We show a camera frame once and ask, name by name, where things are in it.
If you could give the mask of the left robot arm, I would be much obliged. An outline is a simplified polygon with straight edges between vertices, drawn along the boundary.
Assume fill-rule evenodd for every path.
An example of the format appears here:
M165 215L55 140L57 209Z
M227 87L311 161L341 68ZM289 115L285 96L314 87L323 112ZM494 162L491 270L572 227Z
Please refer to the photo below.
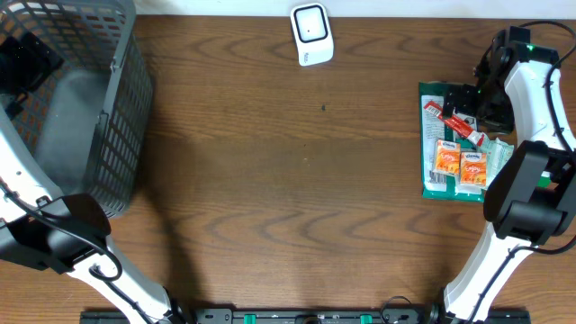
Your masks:
M194 317L116 246L152 84L127 42L19 29L1 44L1 257L90 285L131 323Z

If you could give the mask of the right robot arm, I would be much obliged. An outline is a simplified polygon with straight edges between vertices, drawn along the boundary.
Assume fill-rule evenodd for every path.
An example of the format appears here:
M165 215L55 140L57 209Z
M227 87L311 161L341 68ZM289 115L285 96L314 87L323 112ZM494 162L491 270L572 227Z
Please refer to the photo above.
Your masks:
M500 289L530 255L560 255L575 246L546 249L575 217L575 137L560 94L566 57L531 41L531 22L499 31L474 70L476 85L445 96L443 121L463 110L480 124L515 132L517 149L484 195L486 225L458 276L431 305L428 323L485 323Z

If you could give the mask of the white toilet wipes pack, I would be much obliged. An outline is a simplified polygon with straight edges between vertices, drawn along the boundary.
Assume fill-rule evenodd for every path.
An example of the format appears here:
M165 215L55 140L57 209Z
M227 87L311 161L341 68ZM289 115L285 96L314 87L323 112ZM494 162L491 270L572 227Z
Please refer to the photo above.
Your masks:
M478 147L481 153L486 154L486 186L488 188L500 170L507 164L514 152L514 146L500 139L484 138Z

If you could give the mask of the orange white tissue pack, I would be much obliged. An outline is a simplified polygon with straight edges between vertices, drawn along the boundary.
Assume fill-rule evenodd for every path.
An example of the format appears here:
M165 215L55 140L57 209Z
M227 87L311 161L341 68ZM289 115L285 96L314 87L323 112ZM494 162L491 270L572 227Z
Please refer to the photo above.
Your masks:
M483 188L487 184L485 153L466 151L460 159L460 184Z

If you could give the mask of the green 3M package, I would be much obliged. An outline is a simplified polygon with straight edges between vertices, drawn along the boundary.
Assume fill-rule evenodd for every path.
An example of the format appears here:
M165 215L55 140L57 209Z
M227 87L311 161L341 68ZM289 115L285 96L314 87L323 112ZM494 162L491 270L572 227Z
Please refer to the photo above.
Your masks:
M430 101L442 107L451 86L452 84L440 82L418 84L422 197L433 200L483 203L484 193L481 188L461 187L458 176L438 174L433 171L438 140L459 143L462 151L476 150L469 140L462 138L424 109Z

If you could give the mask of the red snack packet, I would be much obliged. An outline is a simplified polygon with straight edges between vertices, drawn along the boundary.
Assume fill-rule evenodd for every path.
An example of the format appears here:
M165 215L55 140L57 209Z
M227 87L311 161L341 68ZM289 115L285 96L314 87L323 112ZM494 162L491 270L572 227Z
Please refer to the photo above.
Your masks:
M454 114L450 118L444 119L442 108L436 102L428 101L424 105L424 110L435 116L444 125L448 126L452 131L455 131L460 137L470 141L476 147L480 147L483 144L485 140L484 133L473 129L471 125Z

